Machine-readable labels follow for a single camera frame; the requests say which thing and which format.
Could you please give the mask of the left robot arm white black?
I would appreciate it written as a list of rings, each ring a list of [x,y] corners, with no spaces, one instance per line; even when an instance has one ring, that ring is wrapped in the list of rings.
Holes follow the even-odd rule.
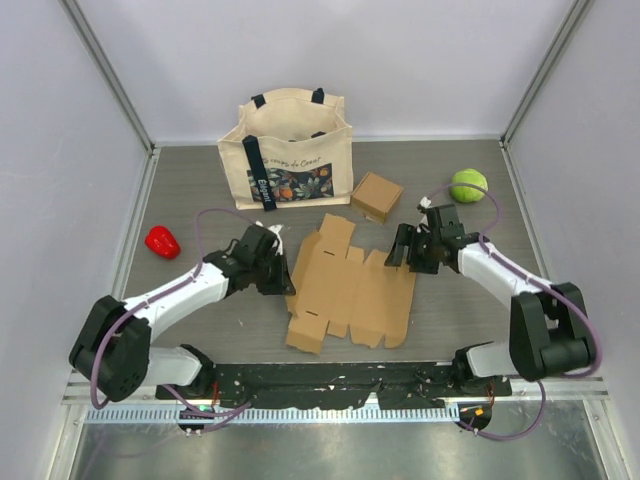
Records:
[[[148,293],[97,300],[69,354],[71,366],[90,383],[92,405],[102,409],[143,386],[185,399],[210,395],[215,367],[205,354],[187,344],[164,348],[154,342],[190,314],[249,286],[263,295],[294,295],[280,231],[252,223],[226,249]]]

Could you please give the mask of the spare brown cardboard box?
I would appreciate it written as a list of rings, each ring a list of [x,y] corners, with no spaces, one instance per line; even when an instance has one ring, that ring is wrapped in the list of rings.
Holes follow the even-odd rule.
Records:
[[[385,266],[385,252],[353,246],[355,228],[327,214],[303,240],[291,274],[296,294],[286,299],[288,346],[319,354],[328,335],[369,348],[405,342],[416,274]]]

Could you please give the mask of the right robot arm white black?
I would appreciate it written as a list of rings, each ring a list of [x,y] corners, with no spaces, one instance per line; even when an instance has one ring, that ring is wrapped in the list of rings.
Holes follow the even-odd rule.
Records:
[[[456,351],[451,383],[457,391],[472,395],[501,377],[578,379],[598,369],[597,340],[576,285],[554,284],[522,269],[486,235],[466,231],[452,204],[423,203],[418,209],[422,221],[398,226],[386,266],[430,275],[448,267],[482,286],[509,313],[506,341]]]

